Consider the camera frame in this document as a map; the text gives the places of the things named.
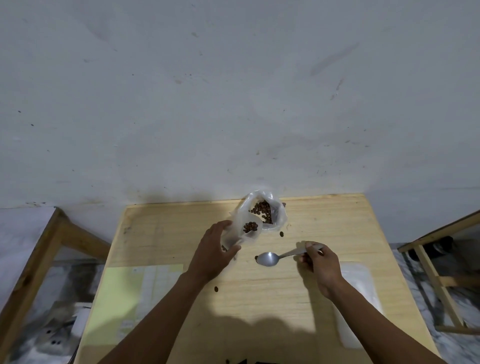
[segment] spoon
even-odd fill
[[[312,245],[317,250],[320,250],[324,247],[324,245],[321,244],[321,243],[315,243],[315,244],[312,244]],[[289,252],[283,253],[282,255],[277,255],[277,254],[272,253],[272,252],[261,253],[257,257],[256,261],[261,266],[273,267],[273,266],[276,266],[276,264],[278,263],[278,261],[280,259],[285,258],[286,256],[300,255],[300,254],[303,254],[303,253],[306,253],[306,252],[307,252],[307,249],[305,247],[303,247],[303,248],[297,248],[297,249],[290,250]]]

